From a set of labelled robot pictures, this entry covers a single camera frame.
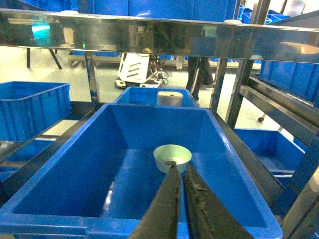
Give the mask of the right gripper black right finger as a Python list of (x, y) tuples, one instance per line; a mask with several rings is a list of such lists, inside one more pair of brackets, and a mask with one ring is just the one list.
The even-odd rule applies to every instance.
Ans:
[(184, 182), (185, 211), (191, 239), (252, 239), (192, 165)]

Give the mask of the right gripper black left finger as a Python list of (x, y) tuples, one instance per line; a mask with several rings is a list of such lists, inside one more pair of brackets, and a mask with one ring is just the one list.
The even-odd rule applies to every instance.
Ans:
[(181, 174), (175, 164), (160, 185), (150, 207), (129, 235), (130, 239), (175, 239), (179, 220)]

